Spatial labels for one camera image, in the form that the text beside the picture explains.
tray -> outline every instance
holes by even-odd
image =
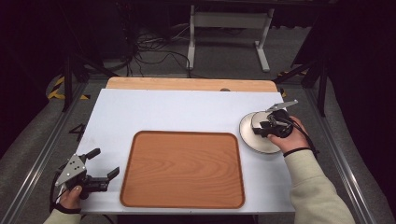
[[[241,207],[245,192],[236,137],[231,133],[137,133],[120,201],[128,207]]]

table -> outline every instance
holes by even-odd
[[[107,192],[92,193],[82,202],[82,213],[257,215],[293,212],[289,200],[290,175],[281,153],[258,153],[249,148],[238,133],[242,117],[279,101],[282,98],[272,81],[111,78],[99,95],[77,154],[99,147],[102,153],[86,163],[88,175],[104,176],[117,166],[120,167],[120,174],[110,182]],[[122,206],[120,188],[129,149],[134,134],[141,130],[233,133],[239,144],[245,204],[239,209]]]

person's left hand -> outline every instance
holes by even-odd
[[[60,204],[67,209],[80,209],[79,194],[81,191],[81,186],[75,186],[72,190],[67,190],[62,194]]]

gray carpet floor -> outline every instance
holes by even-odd
[[[238,35],[230,35],[222,30],[202,30],[197,34],[195,65],[190,72],[192,77],[206,78],[228,78],[228,79],[273,79],[279,72],[289,71],[290,65],[302,45],[309,28],[295,29],[271,29],[264,45],[271,72],[264,73],[260,67],[253,43],[260,36],[260,31],[245,30]],[[163,49],[172,50],[180,54],[187,55],[188,40],[187,35],[175,43]],[[147,63],[161,61],[167,53],[165,52],[142,52],[141,60]],[[106,66],[119,63],[119,60],[107,60]],[[131,63],[133,77],[188,77],[185,69],[186,60],[178,55],[167,56],[163,62],[156,64]],[[126,68],[116,73],[126,76]],[[57,77],[49,85],[49,90]],[[293,77],[283,84],[278,85],[287,94],[285,101],[297,99],[299,104],[289,108],[289,112],[300,118],[307,131],[310,133],[316,147],[320,150],[318,162],[326,176],[334,183],[339,195],[346,202],[357,223],[360,221],[358,213],[347,193],[343,179],[333,161],[329,151],[329,145],[324,137],[324,133],[315,119],[318,113],[307,99],[307,90],[302,89],[299,81],[302,77]],[[79,124],[87,124],[92,112],[95,100],[99,91],[106,85],[106,78],[102,75],[92,75],[88,85],[84,89],[84,94],[91,96],[90,100],[78,100],[73,108],[64,127],[60,130],[60,138],[51,142],[51,155],[49,160],[44,162],[42,172],[36,175],[36,181],[30,183],[32,190],[25,193],[26,200],[18,207],[18,211],[8,211],[19,194],[26,176],[29,175],[32,167],[36,163],[37,157],[43,148],[49,144],[48,139],[53,132],[55,124],[62,115],[63,100],[50,99],[49,104],[35,117],[35,119],[25,128],[18,139],[9,148],[6,155],[0,160],[0,217],[9,216],[9,212],[15,212],[11,223],[42,223],[49,215],[49,194],[50,185],[54,171],[69,158],[78,147],[78,135],[69,133],[70,130]],[[315,86],[311,91],[317,92]],[[326,120],[332,130],[332,137],[335,143],[343,151],[345,158],[355,176],[364,200],[373,214],[377,223],[396,223],[391,214],[386,197],[381,192],[379,186],[371,176],[361,160],[358,150],[345,125],[342,113],[332,92],[332,83],[329,81],[326,104]],[[264,223],[293,223],[294,214],[271,214],[260,215],[259,222]],[[81,223],[108,223],[100,215],[86,216]]]

human hand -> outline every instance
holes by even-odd
[[[290,118],[294,120],[303,129],[304,132],[306,132],[305,127],[303,126],[303,124],[299,119],[293,116],[290,116]],[[276,137],[273,134],[268,134],[267,138],[272,143],[277,145],[284,154],[298,147],[309,147],[309,144],[306,141],[305,136],[296,128],[293,128],[291,134],[286,138]]]
[[[60,199],[60,204],[67,209],[80,209],[79,194],[82,191],[81,186],[75,186],[72,190],[66,190]]]

